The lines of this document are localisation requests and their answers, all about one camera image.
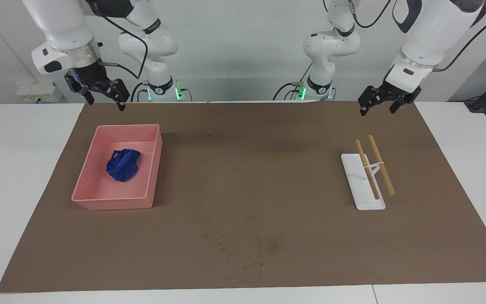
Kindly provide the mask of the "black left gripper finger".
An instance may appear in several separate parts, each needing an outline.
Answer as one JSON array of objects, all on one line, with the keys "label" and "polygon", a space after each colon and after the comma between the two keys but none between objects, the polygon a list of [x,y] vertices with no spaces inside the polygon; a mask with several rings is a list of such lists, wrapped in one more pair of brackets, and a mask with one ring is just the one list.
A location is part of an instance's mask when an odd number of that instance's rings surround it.
[{"label": "black left gripper finger", "polygon": [[397,96],[396,100],[394,100],[389,107],[389,111],[391,114],[395,114],[397,110],[399,110],[402,106],[405,104],[411,104],[413,103],[413,100],[415,100],[416,96],[415,95],[403,95],[403,96]]},{"label": "black left gripper finger", "polygon": [[360,114],[366,116],[370,108],[383,103],[382,87],[367,87],[357,99]]}]

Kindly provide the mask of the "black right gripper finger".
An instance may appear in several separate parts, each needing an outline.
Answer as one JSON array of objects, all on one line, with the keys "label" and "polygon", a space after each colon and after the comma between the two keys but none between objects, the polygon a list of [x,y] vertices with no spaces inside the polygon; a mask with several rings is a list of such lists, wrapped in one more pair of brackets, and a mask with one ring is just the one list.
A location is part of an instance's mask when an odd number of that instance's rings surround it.
[{"label": "black right gripper finger", "polygon": [[122,79],[100,81],[100,93],[113,100],[119,111],[125,110],[126,103],[130,97],[130,93]]},{"label": "black right gripper finger", "polygon": [[93,95],[91,94],[91,92],[89,91],[89,87],[87,85],[83,86],[82,84],[80,84],[74,78],[72,73],[66,73],[64,75],[64,79],[67,83],[67,86],[71,90],[71,92],[73,92],[74,94],[79,94],[79,95],[83,96],[83,98],[85,98],[88,105],[94,104],[95,99],[94,99]]}]

